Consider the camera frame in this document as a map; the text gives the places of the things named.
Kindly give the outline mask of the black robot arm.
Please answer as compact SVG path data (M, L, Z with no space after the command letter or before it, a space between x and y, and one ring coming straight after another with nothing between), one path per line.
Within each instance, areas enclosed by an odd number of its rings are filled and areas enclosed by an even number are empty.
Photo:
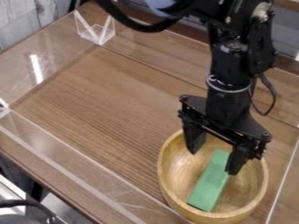
M264 72L273 66L273 0L145 0L152 12L163 17L155 24L136 22L112 0L97 4L113 19L139 32L161 32L179 20L195 16L205 22L211 64L205 78L205 97L181 95L179 117L189 153L203 146L207 134L232 145L225 172L239 173L249 159L260 159L271 134L255 121L253 91L257 81L273 86Z

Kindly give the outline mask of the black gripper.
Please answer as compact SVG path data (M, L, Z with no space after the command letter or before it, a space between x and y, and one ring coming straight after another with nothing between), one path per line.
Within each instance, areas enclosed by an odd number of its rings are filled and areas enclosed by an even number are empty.
M247 112L236 122L225 123L212 120L205 115L205 99L199 96L181 95L179 117L188 152L195 155L204 145L207 135L232 146L225 172L236 175L249 159L261 159L272 135Z

